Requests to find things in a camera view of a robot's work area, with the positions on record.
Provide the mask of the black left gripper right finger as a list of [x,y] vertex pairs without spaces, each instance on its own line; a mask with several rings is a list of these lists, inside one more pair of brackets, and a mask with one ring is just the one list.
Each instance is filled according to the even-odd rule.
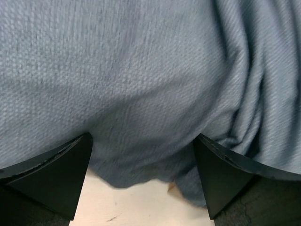
[[301,176],[200,134],[194,150],[209,217],[217,226],[299,226]]

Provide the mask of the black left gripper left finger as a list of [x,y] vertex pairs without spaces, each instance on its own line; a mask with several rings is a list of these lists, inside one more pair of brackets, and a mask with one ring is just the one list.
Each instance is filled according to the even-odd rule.
[[0,170],[2,226],[67,226],[74,220],[93,139],[85,133]]

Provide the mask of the blue beige striped pillowcase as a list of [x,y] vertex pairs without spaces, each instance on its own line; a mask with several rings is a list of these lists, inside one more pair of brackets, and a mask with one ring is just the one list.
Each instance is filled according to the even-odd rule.
[[85,132],[111,186],[197,206],[199,134],[300,173],[300,1],[1,1],[1,167]]

